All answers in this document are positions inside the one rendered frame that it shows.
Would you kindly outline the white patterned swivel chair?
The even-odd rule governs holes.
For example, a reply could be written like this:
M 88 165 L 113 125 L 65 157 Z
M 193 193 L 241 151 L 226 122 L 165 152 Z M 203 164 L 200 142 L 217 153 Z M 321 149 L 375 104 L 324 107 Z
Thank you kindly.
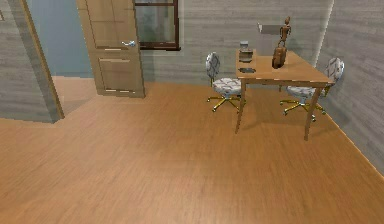
M 241 95 L 241 82 L 237 78 L 217 78 L 220 69 L 220 59 L 216 52 L 211 52 L 206 58 L 206 73 L 210 78 L 210 86 L 219 96 L 211 96 L 207 98 L 210 102 L 212 99 L 217 99 L 218 103 L 212 108 L 213 112 L 224 104 L 229 102 L 237 111 L 240 110 L 238 106 L 234 104 L 235 101 L 242 99 Z
M 345 63 L 338 57 L 331 58 L 326 65 L 324 74 L 334 83 L 336 83 L 343 75 Z M 281 100 L 280 104 L 291 104 L 291 107 L 286 108 L 283 111 L 284 115 L 287 115 L 289 111 L 302 107 L 305 110 L 309 109 L 310 103 L 308 100 L 312 98 L 315 93 L 314 87 L 296 87 L 287 86 L 286 91 L 289 95 L 295 97 L 295 100 Z

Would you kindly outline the brown wooden figure statue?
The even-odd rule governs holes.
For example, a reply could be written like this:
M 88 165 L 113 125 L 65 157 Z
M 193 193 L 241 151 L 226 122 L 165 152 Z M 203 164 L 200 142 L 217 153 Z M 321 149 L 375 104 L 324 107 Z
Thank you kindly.
M 274 54 L 272 58 L 272 67 L 274 69 L 281 68 L 285 63 L 287 48 L 286 40 L 291 33 L 290 26 L 290 17 L 285 19 L 285 25 L 280 28 L 280 40 L 277 44 L 277 47 L 274 49 Z

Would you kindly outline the light wooden table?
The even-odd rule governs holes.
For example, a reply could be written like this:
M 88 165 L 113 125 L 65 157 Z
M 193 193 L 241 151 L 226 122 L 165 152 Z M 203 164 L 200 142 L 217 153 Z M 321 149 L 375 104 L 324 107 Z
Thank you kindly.
M 287 52 L 285 64 L 279 69 L 272 67 L 271 56 L 259 56 L 256 50 L 253 50 L 252 61 L 250 63 L 239 61 L 239 49 L 235 51 L 235 55 L 236 77 L 241 81 L 242 95 L 235 133 L 238 133 L 241 124 L 246 101 L 245 92 L 248 84 L 314 87 L 315 93 L 311 99 L 304 128 L 304 140 L 307 141 L 312 114 L 319 96 L 323 89 L 333 85 L 334 82 L 293 51 Z M 239 68 L 253 68 L 256 71 L 254 73 L 242 73 L 238 70 Z

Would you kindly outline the dark framed window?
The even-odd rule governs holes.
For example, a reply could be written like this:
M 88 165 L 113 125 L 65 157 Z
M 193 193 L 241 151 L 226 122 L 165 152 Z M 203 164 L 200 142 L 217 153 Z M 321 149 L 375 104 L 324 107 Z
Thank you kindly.
M 141 50 L 180 51 L 179 0 L 134 0 Z

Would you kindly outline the light wooden room door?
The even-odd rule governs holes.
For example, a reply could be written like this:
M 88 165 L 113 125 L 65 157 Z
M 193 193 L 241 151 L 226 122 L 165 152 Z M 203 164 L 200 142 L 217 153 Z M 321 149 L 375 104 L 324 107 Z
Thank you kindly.
M 76 0 L 99 95 L 144 98 L 133 0 Z M 135 41 L 136 46 L 121 42 Z

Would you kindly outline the grey glass jar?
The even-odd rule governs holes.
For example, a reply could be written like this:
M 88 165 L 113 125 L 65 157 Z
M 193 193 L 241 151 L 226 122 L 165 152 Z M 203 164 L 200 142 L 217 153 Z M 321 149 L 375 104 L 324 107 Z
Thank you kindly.
M 239 61 L 243 63 L 250 63 L 252 61 L 253 50 L 249 48 L 248 41 L 240 42 Z

